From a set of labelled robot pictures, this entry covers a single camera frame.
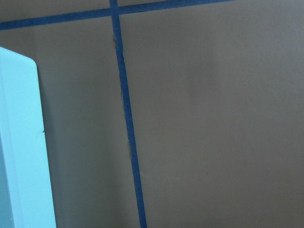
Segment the turquoise plastic bin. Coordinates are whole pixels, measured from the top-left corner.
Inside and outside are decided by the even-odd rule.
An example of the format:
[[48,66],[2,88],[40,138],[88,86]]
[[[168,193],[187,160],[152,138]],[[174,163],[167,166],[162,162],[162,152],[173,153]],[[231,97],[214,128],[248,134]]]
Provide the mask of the turquoise plastic bin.
[[56,226],[37,66],[0,50],[0,225]]

